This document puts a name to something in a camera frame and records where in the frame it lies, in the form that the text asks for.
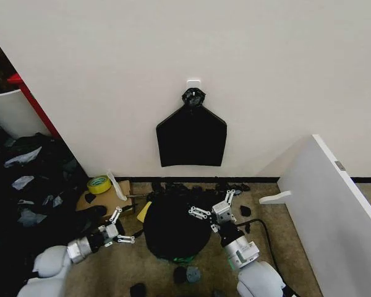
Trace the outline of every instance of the black bag hanging on wall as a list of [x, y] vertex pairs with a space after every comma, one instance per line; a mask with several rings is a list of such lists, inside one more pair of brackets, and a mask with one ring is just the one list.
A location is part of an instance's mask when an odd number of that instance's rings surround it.
[[182, 96], [184, 105], [157, 125], [162, 167], [221, 166], [227, 124], [202, 106], [204, 99], [199, 88], [189, 88]]

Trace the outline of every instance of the yellow object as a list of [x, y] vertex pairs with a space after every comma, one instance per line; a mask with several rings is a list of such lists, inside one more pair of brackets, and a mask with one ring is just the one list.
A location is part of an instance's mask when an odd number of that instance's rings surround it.
[[142, 209], [141, 212], [139, 212], [139, 214], [137, 215], [137, 219], [139, 221], [141, 221], [142, 223], [144, 223], [144, 218], [146, 217], [146, 214], [147, 214], [147, 210], [148, 208], [150, 207], [151, 205], [151, 201], [148, 201], [147, 204], [144, 206], [144, 208]]
[[111, 188], [111, 181], [106, 175], [97, 176], [87, 183], [88, 190], [92, 194], [101, 194]]

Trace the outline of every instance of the white board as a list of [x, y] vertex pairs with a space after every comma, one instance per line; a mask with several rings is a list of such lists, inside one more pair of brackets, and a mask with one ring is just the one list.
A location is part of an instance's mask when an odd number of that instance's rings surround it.
[[326, 297], [371, 297], [371, 205], [318, 135], [278, 181]]

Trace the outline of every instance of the power cord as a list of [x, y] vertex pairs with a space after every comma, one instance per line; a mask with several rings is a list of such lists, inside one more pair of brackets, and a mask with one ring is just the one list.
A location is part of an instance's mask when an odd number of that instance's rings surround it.
[[237, 224], [236, 226], [237, 227], [241, 227], [241, 226], [247, 226], [247, 225], [250, 225], [251, 223], [254, 223], [254, 222], [259, 222], [261, 223], [261, 225], [264, 227], [264, 230], [265, 230], [265, 235], [267, 237], [267, 242], [268, 242], [268, 247], [270, 249], [270, 254], [271, 254], [271, 258], [272, 258], [272, 261], [273, 261], [273, 265], [275, 266], [275, 269], [276, 271], [278, 272], [278, 274], [280, 275], [280, 277], [282, 278], [282, 281], [283, 283], [286, 285], [286, 288], [289, 289], [289, 292], [288, 293], [292, 293], [294, 294], [296, 297], [300, 297], [285, 281], [284, 281], [284, 278], [283, 278], [283, 274], [281, 273], [280, 269], [279, 269], [279, 265], [278, 265], [278, 262], [276, 261], [276, 257], [275, 257], [275, 254], [273, 253], [273, 249], [272, 249], [272, 243], [271, 243], [271, 238], [270, 238], [270, 234], [268, 232], [268, 228], [267, 228], [267, 225], [265, 224], [265, 222], [263, 220], [261, 220], [260, 218], [253, 218], [249, 221], [246, 221], [244, 223], [240, 223], [240, 224]]

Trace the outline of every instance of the beige carpet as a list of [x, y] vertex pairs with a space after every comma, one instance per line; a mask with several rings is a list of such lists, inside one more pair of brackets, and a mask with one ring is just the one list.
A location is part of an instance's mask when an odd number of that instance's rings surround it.
[[[204, 188], [213, 187], [213, 184], [200, 185]], [[132, 186], [134, 193], [151, 191], [147, 183], [134, 183]], [[263, 219], [268, 226], [273, 249], [285, 280], [302, 297], [321, 296], [286, 206], [258, 204], [259, 198], [279, 193], [277, 185], [249, 184], [249, 186], [251, 191], [244, 192], [233, 200], [232, 211], [238, 222], [249, 219], [240, 215], [239, 206], [250, 207], [252, 217]], [[359, 187], [371, 200], [371, 185], [362, 184]], [[145, 199], [138, 199], [137, 203], [139, 212], [145, 204]], [[122, 222], [128, 235], [142, 228], [135, 215], [122, 218]], [[261, 252], [260, 260], [272, 264], [263, 228], [254, 223], [251, 233], [246, 237], [257, 244]], [[146, 284], [147, 296], [211, 296], [213, 289], [223, 291], [228, 297], [237, 296], [237, 273], [231, 270], [217, 234], [212, 234], [207, 246], [191, 265], [200, 269], [202, 279], [194, 284], [174, 284], [173, 270], [177, 265], [157, 259], [147, 249], [145, 238], [141, 236], [133, 245], [114, 244], [108, 248], [101, 248], [84, 262], [74, 265], [67, 278], [66, 296], [130, 296], [129, 288], [138, 282]]]

